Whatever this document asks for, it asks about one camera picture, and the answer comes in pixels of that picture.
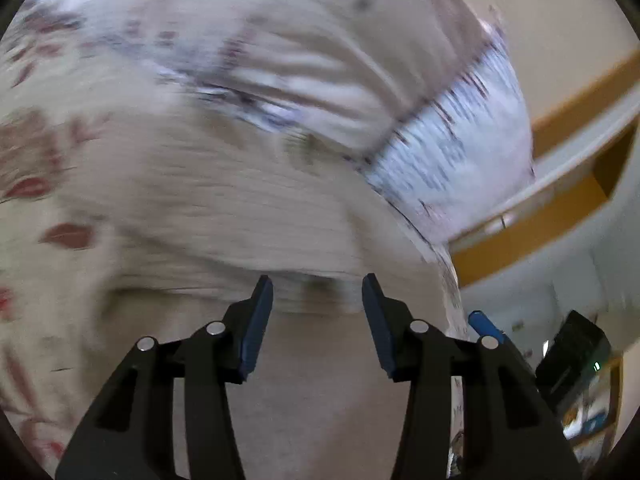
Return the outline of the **cream knitted small garment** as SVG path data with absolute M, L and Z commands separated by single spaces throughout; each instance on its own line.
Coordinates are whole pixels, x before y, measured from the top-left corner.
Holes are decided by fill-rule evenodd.
M 390 475 L 408 390 L 378 365 L 362 279 L 441 329 L 457 289 L 446 258 L 341 159 L 290 165 L 228 118 L 122 113 L 85 145 L 63 198 L 126 240 L 119 276 L 134 286 L 228 304 L 271 278 L 256 373 L 230 391 L 248 478 Z

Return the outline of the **wooden bookshelf with toys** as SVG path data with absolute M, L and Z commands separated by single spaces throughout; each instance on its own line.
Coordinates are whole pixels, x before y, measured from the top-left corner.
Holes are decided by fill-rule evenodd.
M 601 365 L 562 418 L 582 474 L 587 477 L 611 452 L 617 430 L 623 390 L 623 358 L 613 356 Z

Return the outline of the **red floral bedsheet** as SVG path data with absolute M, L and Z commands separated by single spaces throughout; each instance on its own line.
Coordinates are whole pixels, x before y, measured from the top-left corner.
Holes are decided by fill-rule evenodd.
M 216 117 L 191 93 L 88 44 L 73 27 L 18 25 L 1 44 L 1 404 L 47 472 L 92 398 L 134 342 L 180 339 L 228 304 L 134 286 L 119 276 L 126 240 L 66 205 L 63 188 L 85 145 L 118 114 Z M 464 336 L 449 266 L 443 332 Z

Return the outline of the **lavender print pillow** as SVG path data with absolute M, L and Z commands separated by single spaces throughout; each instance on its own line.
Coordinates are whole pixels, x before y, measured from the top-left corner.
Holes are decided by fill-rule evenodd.
M 431 243 L 471 229 L 534 177 L 533 133 L 502 23 L 480 55 L 358 169 Z

